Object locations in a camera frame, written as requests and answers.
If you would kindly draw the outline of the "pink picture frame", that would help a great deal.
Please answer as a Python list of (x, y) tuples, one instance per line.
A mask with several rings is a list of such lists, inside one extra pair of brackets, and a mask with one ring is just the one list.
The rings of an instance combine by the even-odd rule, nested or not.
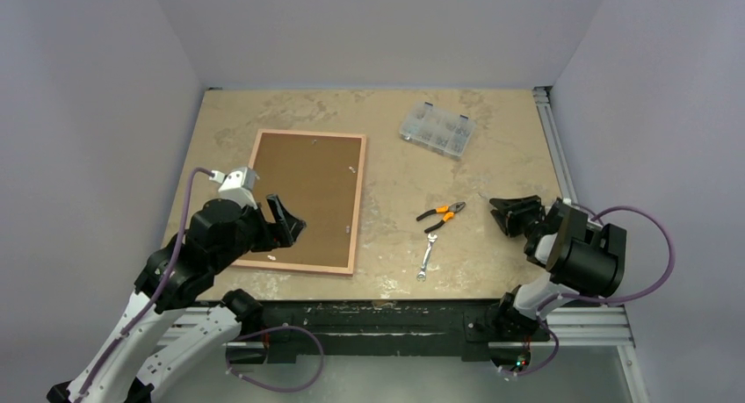
[(366, 145), (363, 134), (259, 130), (249, 162), (258, 174), (254, 195), (277, 195), (307, 226), (290, 248), (250, 253), (236, 266), (352, 275)]

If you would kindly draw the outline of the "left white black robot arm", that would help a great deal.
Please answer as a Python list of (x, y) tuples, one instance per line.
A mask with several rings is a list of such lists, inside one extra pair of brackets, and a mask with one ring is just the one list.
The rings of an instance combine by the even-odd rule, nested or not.
[(259, 206), (216, 198), (184, 219), (168, 244), (154, 252), (134, 282), (127, 307), (102, 349), (75, 379), (53, 385), (49, 402), (151, 402), (157, 372), (152, 357), (163, 334), (247, 253), (290, 248), (306, 228), (271, 194), (272, 222)]

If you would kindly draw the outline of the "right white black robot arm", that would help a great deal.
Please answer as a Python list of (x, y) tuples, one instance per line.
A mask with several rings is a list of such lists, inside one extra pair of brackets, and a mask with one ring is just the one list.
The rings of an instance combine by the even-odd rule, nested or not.
[(532, 335), (552, 310), (581, 298), (606, 299), (619, 288), (626, 268), (624, 228), (592, 221), (560, 198), (549, 207), (538, 196), (489, 203), (501, 231), (509, 238), (522, 235), (527, 261), (543, 270), (488, 309), (487, 321), (501, 337)]

